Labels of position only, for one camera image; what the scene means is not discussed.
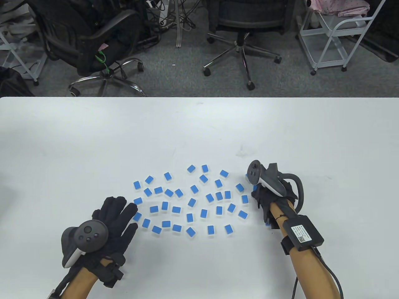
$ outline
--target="black bag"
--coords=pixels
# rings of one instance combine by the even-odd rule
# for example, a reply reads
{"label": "black bag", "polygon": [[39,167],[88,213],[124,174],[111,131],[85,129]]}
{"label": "black bag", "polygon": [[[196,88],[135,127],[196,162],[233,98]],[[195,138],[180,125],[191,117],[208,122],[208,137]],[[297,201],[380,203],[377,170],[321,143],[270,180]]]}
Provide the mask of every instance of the black bag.
{"label": "black bag", "polygon": [[14,69],[0,67],[0,98],[4,96],[35,96],[21,74]]}

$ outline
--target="blue block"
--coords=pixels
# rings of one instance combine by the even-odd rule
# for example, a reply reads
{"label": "blue block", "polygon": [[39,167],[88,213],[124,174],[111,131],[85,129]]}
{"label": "blue block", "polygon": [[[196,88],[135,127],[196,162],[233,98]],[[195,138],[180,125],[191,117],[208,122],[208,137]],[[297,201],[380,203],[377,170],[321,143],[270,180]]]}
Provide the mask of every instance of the blue block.
{"label": "blue block", "polygon": [[213,198],[212,194],[209,193],[206,195],[206,199],[208,200],[209,203],[211,203],[212,201],[214,201],[215,199]]}
{"label": "blue block", "polygon": [[152,195],[151,190],[148,188],[144,190],[144,193],[147,195],[147,197],[150,197]]}
{"label": "blue block", "polygon": [[208,178],[207,178],[205,175],[201,175],[201,176],[199,177],[199,179],[200,179],[201,182],[203,182],[204,184],[205,184],[206,182],[208,182]]}
{"label": "blue block", "polygon": [[223,199],[222,192],[216,192],[216,199],[221,201]]}
{"label": "blue block", "polygon": [[194,222],[194,217],[191,213],[187,214],[187,222],[188,223]]}
{"label": "blue block", "polygon": [[221,175],[222,177],[227,177],[227,176],[229,175],[229,173],[228,173],[227,171],[225,171],[225,170],[222,170],[222,171],[220,172],[220,175]]}
{"label": "blue block", "polygon": [[172,213],[180,214],[181,210],[182,210],[182,208],[180,208],[180,207],[172,207]]}
{"label": "blue block", "polygon": [[189,173],[192,173],[195,169],[196,169],[196,167],[194,165],[190,165],[190,167],[187,168],[187,171]]}
{"label": "blue block", "polygon": [[190,201],[188,202],[188,206],[189,207],[194,207],[194,205],[196,204],[196,200],[194,198],[190,199]]}
{"label": "blue block", "polygon": [[208,235],[214,235],[215,234],[215,228],[213,225],[208,225]]}
{"label": "blue block", "polygon": [[238,184],[235,187],[237,188],[238,192],[240,192],[240,193],[244,191],[244,187],[241,184]]}
{"label": "blue block", "polygon": [[157,212],[158,212],[158,206],[150,207],[150,213],[157,213]]}
{"label": "blue block", "polygon": [[193,230],[191,227],[187,228],[186,232],[190,237],[194,237],[194,235],[196,234],[196,231]]}
{"label": "blue block", "polygon": [[169,196],[169,197],[172,197],[172,196],[173,196],[173,191],[172,191],[172,190],[169,190],[169,189],[166,189],[165,194],[166,194],[167,196]]}
{"label": "blue block", "polygon": [[243,204],[249,203],[248,195],[243,195],[243,196],[241,196],[241,199],[242,199],[242,201],[243,201]]}
{"label": "blue block", "polygon": [[139,212],[136,212],[136,214],[133,216],[133,220],[136,222],[139,222],[139,220],[141,219],[142,214]]}
{"label": "blue block", "polygon": [[166,179],[167,181],[170,181],[170,180],[172,179],[172,176],[170,175],[169,172],[165,173],[165,174],[164,174],[164,177],[165,177],[165,179]]}
{"label": "blue block", "polygon": [[201,210],[201,218],[206,218],[206,216],[208,215],[208,210],[202,209]]}
{"label": "blue block", "polygon": [[152,231],[159,235],[161,233],[161,231],[162,231],[162,228],[154,225],[153,228],[152,228]]}
{"label": "blue block", "polygon": [[235,205],[234,204],[230,204],[229,205],[229,208],[227,209],[230,213],[233,213],[234,212],[234,210],[235,210]]}
{"label": "blue block", "polygon": [[216,184],[216,188],[221,188],[221,187],[223,187],[223,184],[222,184],[222,181],[221,181],[221,180],[216,180],[216,181],[215,181],[215,184]]}
{"label": "blue block", "polygon": [[216,215],[223,215],[223,207],[221,206],[216,207]]}
{"label": "blue block", "polygon": [[169,205],[169,203],[167,201],[163,201],[162,206],[161,206],[162,211],[167,211],[168,205]]}
{"label": "blue block", "polygon": [[171,227],[171,226],[172,226],[172,224],[170,223],[169,220],[162,221],[162,227],[168,228],[168,227]]}
{"label": "blue block", "polygon": [[162,187],[156,187],[156,188],[154,189],[154,192],[155,192],[155,194],[160,194],[160,193],[162,193],[162,192],[163,192]]}
{"label": "blue block", "polygon": [[134,202],[136,205],[140,205],[140,204],[143,203],[143,199],[142,199],[141,197],[139,197],[139,198],[136,198],[133,202]]}
{"label": "blue block", "polygon": [[133,183],[133,185],[134,185],[134,188],[135,188],[136,190],[138,190],[138,189],[141,188],[140,182],[139,182],[139,181],[135,181],[135,182]]}
{"label": "blue block", "polygon": [[174,232],[181,232],[181,231],[182,231],[182,226],[181,226],[181,225],[174,224],[173,227],[172,227],[172,231],[174,231]]}
{"label": "blue block", "polygon": [[193,191],[193,193],[194,194],[197,194],[198,193],[198,188],[197,188],[197,186],[195,186],[195,185],[192,185],[191,187],[190,187],[190,189],[191,189],[191,191]]}
{"label": "blue block", "polygon": [[226,229],[226,233],[228,234],[228,235],[230,235],[230,234],[232,234],[233,233],[233,228],[231,227],[231,225],[226,225],[225,226],[225,229]]}
{"label": "blue block", "polygon": [[175,193],[176,193],[176,195],[177,195],[178,198],[180,198],[180,197],[183,196],[183,192],[182,192],[180,189],[177,189],[177,190],[175,191]]}
{"label": "blue block", "polygon": [[247,219],[248,213],[240,211],[240,213],[238,213],[238,216],[241,217],[242,219]]}
{"label": "blue block", "polygon": [[143,227],[144,228],[149,228],[150,222],[151,222],[150,219],[145,218],[144,221],[143,221]]}

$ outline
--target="wheel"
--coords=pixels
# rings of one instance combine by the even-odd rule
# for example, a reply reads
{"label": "wheel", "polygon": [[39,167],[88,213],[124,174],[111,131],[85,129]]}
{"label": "wheel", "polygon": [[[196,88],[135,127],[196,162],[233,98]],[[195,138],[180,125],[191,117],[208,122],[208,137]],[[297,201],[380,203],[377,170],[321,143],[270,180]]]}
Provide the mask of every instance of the wheel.
{"label": "wheel", "polygon": [[280,64],[282,60],[282,57],[277,57],[275,58],[275,63]]}
{"label": "wheel", "polygon": [[204,75],[205,77],[209,77],[209,76],[211,75],[211,70],[210,70],[208,67],[204,68],[204,69],[202,70],[202,72],[203,72],[203,75]]}
{"label": "wheel", "polygon": [[139,72],[144,72],[144,64],[141,61],[137,63],[137,69]]}
{"label": "wheel", "polygon": [[206,38],[206,40],[208,41],[208,43],[214,43],[215,42],[215,39],[213,37],[211,37],[211,36],[208,36]]}
{"label": "wheel", "polygon": [[80,91],[77,90],[75,87],[71,87],[69,90],[72,96],[80,96]]}
{"label": "wheel", "polygon": [[247,84],[247,88],[248,88],[248,90],[254,90],[255,89],[255,84],[253,84],[253,82],[248,83]]}

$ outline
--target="white metal rack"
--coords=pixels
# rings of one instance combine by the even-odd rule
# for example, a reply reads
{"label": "white metal rack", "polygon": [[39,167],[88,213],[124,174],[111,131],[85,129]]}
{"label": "white metal rack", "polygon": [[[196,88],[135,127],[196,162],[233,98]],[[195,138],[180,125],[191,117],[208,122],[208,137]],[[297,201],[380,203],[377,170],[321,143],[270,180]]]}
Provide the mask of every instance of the white metal rack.
{"label": "white metal rack", "polygon": [[[309,27],[310,18],[313,11],[308,9],[305,19],[297,16],[296,21],[299,27],[297,38],[304,48],[309,62],[313,68],[310,73],[314,76],[319,68],[342,66],[342,71],[346,71],[346,66],[358,48],[370,25],[378,15],[381,7],[386,0],[381,0],[374,14],[370,17],[356,16],[344,18],[338,16],[325,16],[316,12],[316,16],[321,24],[318,29],[306,29]],[[348,55],[339,37],[360,35],[358,41]]]}

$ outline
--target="gray carpet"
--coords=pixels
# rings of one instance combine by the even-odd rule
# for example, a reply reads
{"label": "gray carpet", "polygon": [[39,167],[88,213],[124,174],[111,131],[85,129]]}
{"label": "gray carpet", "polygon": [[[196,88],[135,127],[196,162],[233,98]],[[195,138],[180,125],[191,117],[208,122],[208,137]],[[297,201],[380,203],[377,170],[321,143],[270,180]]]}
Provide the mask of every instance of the gray carpet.
{"label": "gray carpet", "polygon": [[[210,45],[206,41],[205,9],[198,9],[192,20],[197,28],[184,31],[181,48],[176,48],[176,30],[169,30],[158,45],[136,55],[144,62],[144,73],[138,73],[135,64],[126,68],[129,79],[140,85],[147,96],[399,96],[399,65],[384,62],[362,47],[353,56],[346,73],[336,67],[320,69],[316,76],[311,76],[309,62],[299,41],[294,38],[294,31],[283,36],[259,33],[250,37],[252,44],[283,57],[278,65],[271,58],[247,55],[255,90],[247,90],[241,58],[235,52],[211,66],[212,75],[205,77],[202,65],[227,49],[228,45],[222,42]],[[234,40],[233,33],[220,32],[220,35]],[[345,40],[344,45],[348,51],[353,43]],[[37,96],[70,96],[67,86],[76,79],[76,69],[61,60],[49,60],[41,73],[40,85],[34,87],[29,82],[29,87]],[[76,85],[82,96],[96,95],[99,86],[99,82]],[[106,95],[136,96],[125,87],[113,85],[108,85]]]}

